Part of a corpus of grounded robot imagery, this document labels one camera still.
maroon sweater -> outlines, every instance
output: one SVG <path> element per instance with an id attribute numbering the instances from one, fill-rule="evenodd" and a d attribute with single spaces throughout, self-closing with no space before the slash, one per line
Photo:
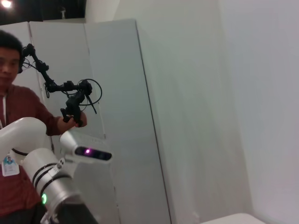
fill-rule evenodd
<path id="1" fill-rule="evenodd" d="M 47 126 L 48 135 L 59 135 L 59 117 L 54 117 L 31 89 L 12 85 L 6 96 L 6 125 L 24 117 L 41 120 Z M 3 97 L 0 97 L 0 119 L 4 126 Z M 3 177 L 0 165 L 0 217 L 17 210 L 29 209 L 40 201 L 21 166 L 18 175 Z"/>

green light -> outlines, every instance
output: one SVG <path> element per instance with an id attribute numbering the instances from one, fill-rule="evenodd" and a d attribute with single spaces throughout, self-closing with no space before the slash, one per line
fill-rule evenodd
<path id="1" fill-rule="evenodd" d="M 47 196 L 46 196 L 46 194 L 43 194 L 42 195 L 42 203 L 46 204 L 46 202 L 47 202 Z"/>

black ceiling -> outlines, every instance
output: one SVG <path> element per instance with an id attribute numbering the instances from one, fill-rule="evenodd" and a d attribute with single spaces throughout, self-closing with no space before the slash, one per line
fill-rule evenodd
<path id="1" fill-rule="evenodd" d="M 62 19 L 65 8 L 66 19 L 84 18 L 86 0 L 11 0 L 12 7 L 0 4 L 0 25 L 24 22 Z"/>

ceiling light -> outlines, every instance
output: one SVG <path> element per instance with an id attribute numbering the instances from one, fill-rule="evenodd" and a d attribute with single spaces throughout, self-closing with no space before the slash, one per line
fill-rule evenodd
<path id="1" fill-rule="evenodd" d="M 11 1 L 8 0 L 2 0 L 1 4 L 5 7 L 5 8 L 10 8 L 11 7 Z"/>

lanyard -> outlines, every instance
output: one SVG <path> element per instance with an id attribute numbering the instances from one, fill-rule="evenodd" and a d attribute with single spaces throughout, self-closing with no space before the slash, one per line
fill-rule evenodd
<path id="1" fill-rule="evenodd" d="M 3 97 L 3 116 L 4 116 L 4 125 L 6 125 L 6 95 Z M 2 122 L 0 120 L 0 129 L 3 128 Z"/>

